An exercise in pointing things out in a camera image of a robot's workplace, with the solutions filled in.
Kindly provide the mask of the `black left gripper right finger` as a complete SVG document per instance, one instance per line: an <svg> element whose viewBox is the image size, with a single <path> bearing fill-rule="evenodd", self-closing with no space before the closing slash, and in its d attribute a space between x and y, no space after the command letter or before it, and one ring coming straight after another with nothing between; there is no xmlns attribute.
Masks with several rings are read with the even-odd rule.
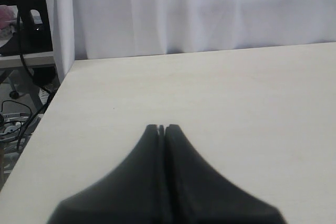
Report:
<svg viewBox="0 0 336 224"><path fill-rule="evenodd" d="M166 128L164 143L174 223L286 223L276 207L214 169L178 125Z"/></svg>

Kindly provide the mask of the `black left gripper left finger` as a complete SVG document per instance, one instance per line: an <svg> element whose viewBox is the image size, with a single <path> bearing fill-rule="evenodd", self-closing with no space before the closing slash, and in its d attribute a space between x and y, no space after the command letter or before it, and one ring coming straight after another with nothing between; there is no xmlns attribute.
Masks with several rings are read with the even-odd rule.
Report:
<svg viewBox="0 0 336 224"><path fill-rule="evenodd" d="M148 125L112 172L61 201L48 223L164 223L162 134Z"/></svg>

